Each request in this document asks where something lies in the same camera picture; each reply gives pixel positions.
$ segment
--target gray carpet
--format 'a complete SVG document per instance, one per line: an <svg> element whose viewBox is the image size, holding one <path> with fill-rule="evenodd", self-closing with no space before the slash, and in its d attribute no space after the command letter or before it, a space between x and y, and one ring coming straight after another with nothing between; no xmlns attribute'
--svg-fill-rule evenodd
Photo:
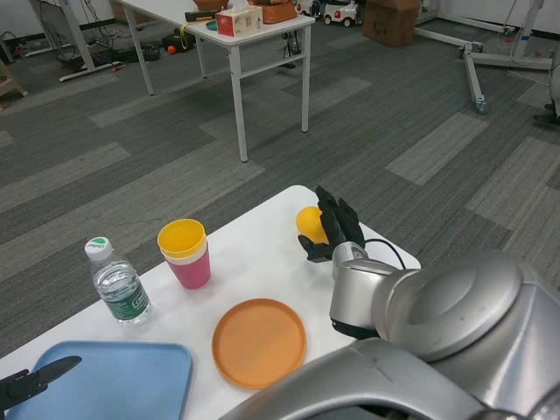
<svg viewBox="0 0 560 420"><path fill-rule="evenodd" d="M423 27L507 47L459 24ZM144 273L162 262L155 238L167 221L193 217L212 232L294 184L343 196L423 265L506 249L558 284L560 131L531 121L546 78L480 67L490 112L476 115L455 47L388 48L360 27L319 22L309 132L300 67L246 79L241 164L226 53L205 48L208 80L196 51L149 63L154 97L138 64L65 84L49 54L12 67L30 95L0 114L0 356L98 299L87 238L108 236ZM531 48L547 53L550 42ZM242 62L280 54L279 39Z"/></svg>

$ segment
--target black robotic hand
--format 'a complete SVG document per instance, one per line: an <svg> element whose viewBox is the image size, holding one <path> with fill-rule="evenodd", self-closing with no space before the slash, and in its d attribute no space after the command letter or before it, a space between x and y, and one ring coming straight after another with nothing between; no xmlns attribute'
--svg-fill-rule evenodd
<svg viewBox="0 0 560 420"><path fill-rule="evenodd" d="M302 234L297 238L307 252L307 259L314 263L331 260L334 249L343 242L355 242L365 246L364 234L361 231L358 214L343 200L336 199L320 185L315 189L318 197L318 208L321 224L329 243L314 243Z"/></svg>

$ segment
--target white desk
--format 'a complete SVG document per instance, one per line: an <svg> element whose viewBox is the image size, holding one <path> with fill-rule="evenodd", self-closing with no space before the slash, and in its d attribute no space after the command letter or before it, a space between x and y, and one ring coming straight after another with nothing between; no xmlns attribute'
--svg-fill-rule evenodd
<svg viewBox="0 0 560 420"><path fill-rule="evenodd" d="M141 11L142 13L153 16L157 19L162 19L170 24L181 26L186 23L185 12L197 11L198 8L192 0L161 0L159 2L153 0L120 0L124 5L124 12L129 21L130 33L134 41L134 47L138 54L140 67L142 68L143 79L150 95L154 95L151 85L150 75L148 68L144 61L142 48L137 36L136 20L132 9ZM217 46L226 48L229 53L229 69L231 71L231 84L234 90L234 106L235 106L235 121L237 123L237 138L239 141L239 154L242 162L247 162L247 144L245 142L245 122L243 121L243 105L242 105L242 89L241 79L245 77L270 70L271 68L278 67L282 64L290 63L295 60L302 60L304 62L303 71L303 93L302 93L302 110L301 110L301 130L306 133L308 130L308 117L309 117L309 69L311 62L311 39L312 28L311 25L315 22L312 17L298 16L291 20L286 20L279 24L264 24L257 32L241 37L228 37L220 35L217 31L209 31L205 23L191 25L187 28L196 38L196 48L199 53L200 71L202 77L207 77L206 64L204 61L204 50L202 47L201 39L205 39ZM255 70L242 73L242 64L239 48L241 45L256 42L259 40L278 36L285 32L295 31L297 29L304 29L304 48L299 55L295 55L288 59L281 59L277 62L271 63L267 66L259 67Z"/></svg>
<svg viewBox="0 0 560 420"><path fill-rule="evenodd" d="M1 359L0 378L32 368L46 349L64 340L181 343L191 351L193 360L183 418L220 417L255 392L231 384L214 365L214 328L232 306L251 298L273 298L293 308L307 331L305 362L353 341L331 327L332 264L306 261L298 242L296 215L303 207L316 204L317 197L307 188L284 190L208 236L212 278L202 289L183 289L167 264L161 263L142 276L155 307L145 325L118 325L99 301ZM380 237L368 227L362 228L367 239ZM118 238L111 239L118 246ZM420 267L413 256L397 249L407 267ZM386 245L369 243L367 251L375 259L398 266Z"/></svg>

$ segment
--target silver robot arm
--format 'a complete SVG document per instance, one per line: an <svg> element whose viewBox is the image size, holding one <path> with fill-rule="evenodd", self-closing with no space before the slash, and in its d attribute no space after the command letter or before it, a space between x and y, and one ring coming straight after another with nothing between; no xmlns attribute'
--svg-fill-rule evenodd
<svg viewBox="0 0 560 420"><path fill-rule="evenodd" d="M423 420L522 419L560 382L560 294L526 263L486 251L397 269L368 258L344 200L321 188L318 196L329 243L299 240L308 260L332 260L332 325L363 340L301 367L224 420L306 420L354 405Z"/></svg>
<svg viewBox="0 0 560 420"><path fill-rule="evenodd" d="M392 408L422 420L463 420L482 409L412 354L366 339L308 363L221 419L306 420L355 405Z"/></svg>

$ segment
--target toy car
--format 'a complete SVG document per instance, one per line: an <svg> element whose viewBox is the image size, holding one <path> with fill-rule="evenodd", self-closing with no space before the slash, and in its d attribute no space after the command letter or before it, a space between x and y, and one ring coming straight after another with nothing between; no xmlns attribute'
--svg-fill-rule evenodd
<svg viewBox="0 0 560 420"><path fill-rule="evenodd" d="M354 0L351 2L329 0L325 7L325 17L323 20L325 25L330 25L332 22L342 22L346 28L361 24L363 22L361 7Z"/></svg>
<svg viewBox="0 0 560 420"><path fill-rule="evenodd" d="M297 0L296 12L304 16L319 16L321 14L320 0Z"/></svg>

